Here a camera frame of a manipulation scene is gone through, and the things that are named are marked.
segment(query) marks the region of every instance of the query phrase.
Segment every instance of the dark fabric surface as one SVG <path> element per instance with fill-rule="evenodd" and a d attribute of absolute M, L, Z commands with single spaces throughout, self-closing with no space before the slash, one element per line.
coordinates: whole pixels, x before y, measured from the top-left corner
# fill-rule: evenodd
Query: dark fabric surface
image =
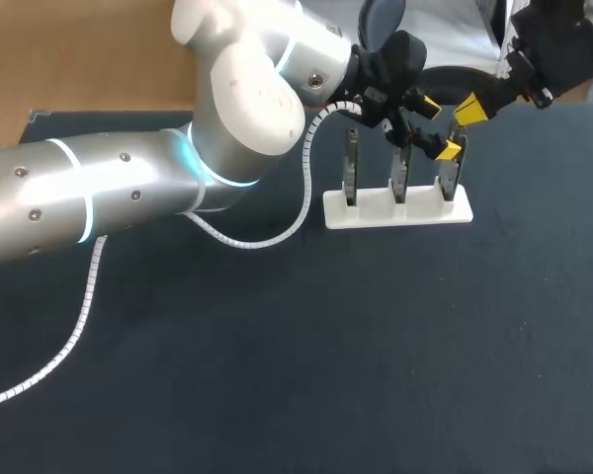
<path fill-rule="evenodd" d="M 57 114 L 25 139 L 188 117 Z M 315 140 L 318 197 L 346 124 Z M 390 150 L 361 133 L 382 185 Z M 593 107 L 515 106 L 470 139 L 471 224 L 327 231 L 318 198 L 267 251 L 183 217 L 112 236 L 79 345 L 0 406 L 0 473 L 593 472 Z M 299 155 L 215 225 L 285 228 Z M 64 344 L 90 252 L 0 267 L 0 390 Z"/>

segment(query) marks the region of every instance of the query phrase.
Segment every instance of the metal peg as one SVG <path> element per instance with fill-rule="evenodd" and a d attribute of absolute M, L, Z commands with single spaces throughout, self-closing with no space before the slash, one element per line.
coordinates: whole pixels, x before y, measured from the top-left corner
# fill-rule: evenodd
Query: metal peg
<path fill-rule="evenodd" d="M 391 165 L 391 188 L 393 197 L 398 204 L 406 202 L 408 189 L 408 170 L 411 163 L 412 148 L 409 144 L 405 148 L 395 147 L 393 150 L 393 163 Z"/>
<path fill-rule="evenodd" d="M 343 190 L 347 205 L 355 206 L 358 202 L 358 130 L 349 128 L 345 141 L 343 160 Z"/>

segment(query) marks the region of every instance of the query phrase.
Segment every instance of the glowing blue ring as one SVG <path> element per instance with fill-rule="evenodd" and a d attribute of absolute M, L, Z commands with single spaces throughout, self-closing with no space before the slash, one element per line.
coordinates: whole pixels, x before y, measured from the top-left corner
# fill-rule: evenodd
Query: glowing blue ring
<path fill-rule="evenodd" d="M 64 154 L 68 157 L 70 163 L 72 163 L 72 167 L 75 170 L 82 169 L 81 163 L 77 159 L 77 156 L 74 154 L 74 152 L 70 149 L 68 145 L 56 138 L 50 138 L 47 141 L 49 141 L 50 143 L 54 143 L 59 148 L 61 148 L 61 151 L 63 151 Z M 86 202 L 86 227 L 83 230 L 83 235 L 81 236 L 81 239 L 79 239 L 79 241 L 77 242 L 78 244 L 82 244 L 86 240 L 88 240 L 90 234 L 92 234 L 92 228 L 94 226 L 95 221 L 95 210 L 94 203 L 92 202 L 92 194 L 86 193 L 84 190 L 83 200 Z"/>
<path fill-rule="evenodd" d="M 189 138 L 189 141 L 193 145 L 194 140 L 191 137 L 192 125 L 193 125 L 193 123 L 189 123 L 189 128 L 187 129 L 187 138 Z M 198 160 L 200 161 L 200 164 L 202 165 L 202 168 L 205 171 L 205 173 L 207 173 L 209 176 L 211 176 L 214 180 L 219 181 L 220 183 L 223 183 L 227 186 L 233 186 L 234 188 L 250 188 L 251 186 L 255 186 L 257 183 L 259 183 L 259 180 L 251 181 L 250 183 L 237 183 L 235 181 L 230 181 L 227 178 L 223 178 L 218 173 L 216 173 L 214 170 L 209 168 L 209 166 L 207 166 L 207 163 L 205 163 L 202 160 L 202 157 L 199 156 Z"/>
<path fill-rule="evenodd" d="M 300 4 L 300 2 L 298 0 L 296 0 L 296 2 L 295 2 L 295 8 L 298 10 L 298 12 L 300 14 L 303 13 L 303 6 Z M 295 41 L 295 38 L 290 36 L 290 40 L 288 41 L 288 46 L 286 47 L 286 50 L 284 51 L 284 55 L 281 56 L 281 59 L 275 66 L 275 70 L 277 72 L 279 72 L 280 74 L 284 70 L 284 67 L 286 67 L 286 64 L 288 63 L 288 59 L 290 59 L 290 56 L 293 53 L 293 50 L 295 49 L 296 45 L 297 45 L 297 42 Z"/>

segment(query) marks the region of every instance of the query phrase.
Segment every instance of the led light ring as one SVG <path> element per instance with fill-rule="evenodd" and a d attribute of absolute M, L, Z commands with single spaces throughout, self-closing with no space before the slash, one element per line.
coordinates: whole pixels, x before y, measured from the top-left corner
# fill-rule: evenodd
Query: led light ring
<path fill-rule="evenodd" d="M 193 123 L 189 123 L 189 128 L 187 128 L 187 138 L 189 138 L 189 143 L 191 143 L 191 146 L 193 146 L 194 149 L 195 149 L 196 147 L 194 146 L 194 140 L 191 137 L 191 128 L 192 128 L 192 125 L 193 125 Z M 257 181 L 251 181 L 250 183 L 237 183 L 235 181 L 230 181 L 227 178 L 223 178 L 218 173 L 216 173 L 214 170 L 212 170 L 211 168 L 209 168 L 209 166 L 207 166 L 207 163 L 205 163 L 204 161 L 202 161 L 202 158 L 200 157 L 200 154 L 196 153 L 196 156 L 198 157 L 198 160 L 200 161 L 200 164 L 202 165 L 203 169 L 205 170 L 205 173 L 207 173 L 214 180 L 219 181 L 220 183 L 223 183 L 223 184 L 225 184 L 227 186 L 232 186 L 234 188 L 249 188 L 249 187 L 255 186 L 257 183 L 259 183 L 259 180 L 257 180 Z"/>
<path fill-rule="evenodd" d="M 81 163 L 77 159 L 77 156 L 70 149 L 70 147 L 68 145 L 66 145 L 63 141 L 58 140 L 57 138 L 50 138 L 47 141 L 49 141 L 50 143 L 54 143 L 59 148 L 61 148 L 61 151 L 63 151 L 64 154 L 68 157 L 68 159 L 70 160 L 70 163 L 72 163 L 72 167 L 75 170 L 83 169 L 83 167 L 81 166 Z M 90 237 L 90 234 L 92 234 L 92 228 L 94 226 L 94 220 L 95 220 L 95 217 L 94 217 L 95 211 L 94 211 L 94 203 L 92 202 L 92 193 L 88 193 L 88 192 L 86 192 L 86 190 L 84 190 L 83 200 L 86 203 L 86 226 L 83 230 L 83 235 L 77 242 L 79 244 L 82 244 L 83 242 L 88 240 L 88 238 Z"/>
<path fill-rule="evenodd" d="M 300 2 L 298 0 L 295 1 L 295 8 L 298 10 L 298 12 L 300 14 L 303 13 L 303 6 L 300 4 Z M 293 50 L 295 49 L 296 45 L 297 45 L 297 42 L 295 41 L 295 37 L 290 36 L 290 40 L 288 41 L 288 46 L 286 47 L 286 50 L 284 51 L 284 55 L 281 56 L 281 59 L 277 63 L 277 66 L 275 66 L 275 70 L 277 72 L 281 73 L 284 70 L 284 67 L 286 67 L 286 64 L 288 63 L 288 59 L 290 59 L 290 55 L 293 53 Z"/>
<path fill-rule="evenodd" d="M 193 142 L 188 140 L 182 131 L 177 130 L 175 128 L 165 128 L 165 131 L 171 131 L 174 135 L 181 138 L 182 141 L 185 143 L 187 150 L 189 151 L 190 159 L 195 160 L 196 166 L 194 167 L 194 163 L 190 163 L 190 165 L 191 165 L 192 169 L 197 168 L 198 175 L 199 175 L 199 176 L 197 176 L 197 178 L 198 178 L 198 185 L 200 186 L 200 189 L 198 190 L 198 196 L 196 197 L 196 200 L 194 201 L 194 205 L 191 206 L 191 210 L 196 210 L 198 207 L 200 207 L 202 205 L 203 201 L 205 200 L 205 195 L 207 194 L 207 177 L 205 176 L 205 167 L 203 166 L 204 163 L 200 159 L 198 150 L 194 146 Z"/>

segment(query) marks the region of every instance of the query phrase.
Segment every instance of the screw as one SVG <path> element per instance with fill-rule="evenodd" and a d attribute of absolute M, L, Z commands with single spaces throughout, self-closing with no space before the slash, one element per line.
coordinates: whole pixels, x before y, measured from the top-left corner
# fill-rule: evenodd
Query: screw
<path fill-rule="evenodd" d="M 42 212 L 39 209 L 33 209 L 29 212 L 29 219 L 33 222 L 37 222 L 42 218 Z"/>
<path fill-rule="evenodd" d="M 320 86 L 323 85 L 323 78 L 318 74 L 312 74 L 307 81 L 307 84 L 309 84 L 309 87 L 312 89 L 320 89 Z"/>

